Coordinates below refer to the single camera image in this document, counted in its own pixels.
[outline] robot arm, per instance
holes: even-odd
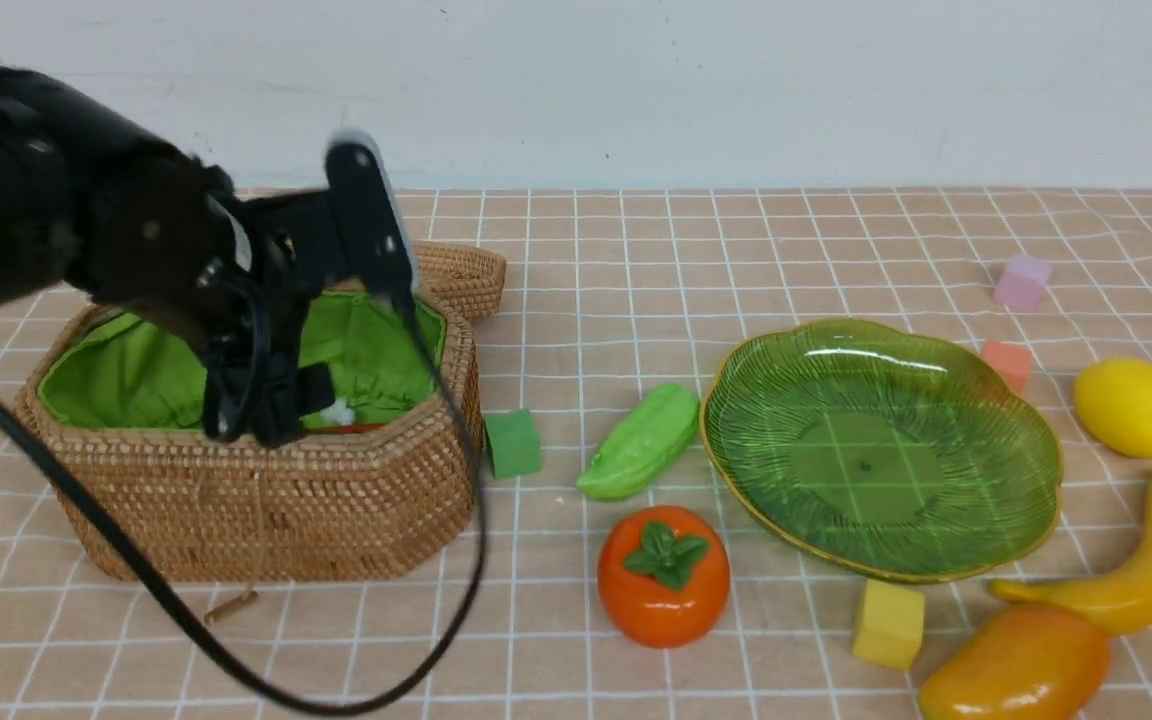
[[[488,520],[477,448],[416,328],[411,243],[379,151],[359,132],[339,135],[324,169],[324,190],[238,200],[223,170],[65,83],[0,68],[0,305],[68,283],[159,325],[182,338],[207,370],[204,432],[218,442],[252,434],[265,447],[302,438],[302,416],[334,400],[326,366],[300,365],[308,308],[324,288],[359,279],[412,334],[472,473],[475,568],[465,600],[425,661],[388,692],[353,705],[302,700],[230,655],[86,488],[0,406],[0,429],[221,670],[303,714],[356,717],[411,692],[450,647],[483,579]]]

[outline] green sponge block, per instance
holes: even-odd
[[[511,414],[485,416],[484,420],[488,429],[492,470],[499,480],[539,473],[540,437],[536,434],[531,410],[522,407]]]

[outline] banana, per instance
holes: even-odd
[[[1006,602],[1046,602],[1078,612],[1108,635],[1152,626],[1152,480],[1140,544],[1119,568],[1092,578],[1018,583],[992,579],[990,594]]]

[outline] toy fruit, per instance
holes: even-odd
[[[727,607],[732,564],[718,533],[685,507],[655,505],[612,529],[598,597],[612,624],[652,649],[703,638]]]
[[[990,593],[1002,601],[1046,602],[1078,612],[1108,635],[1139,632],[1152,626],[1152,480],[1144,535],[1132,556],[1114,571],[1032,584],[993,579]]]
[[[1152,457],[1152,365],[1112,357],[1074,381],[1074,411],[1092,437],[1128,457]]]
[[[1111,639],[1082,615],[1009,605],[919,689],[924,720],[1069,720],[1111,670]]]
[[[612,429],[576,488],[604,502],[637,495],[696,438],[699,418],[696,393],[677,382],[659,384]]]

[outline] orange sponge block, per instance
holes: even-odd
[[[1011,392],[1018,394],[1025,392],[1025,386],[1029,384],[1029,372],[1034,364],[1034,356],[1029,354],[1029,348],[1010,342],[987,340],[984,341],[980,357],[1006,379],[1007,384],[1011,386]]]

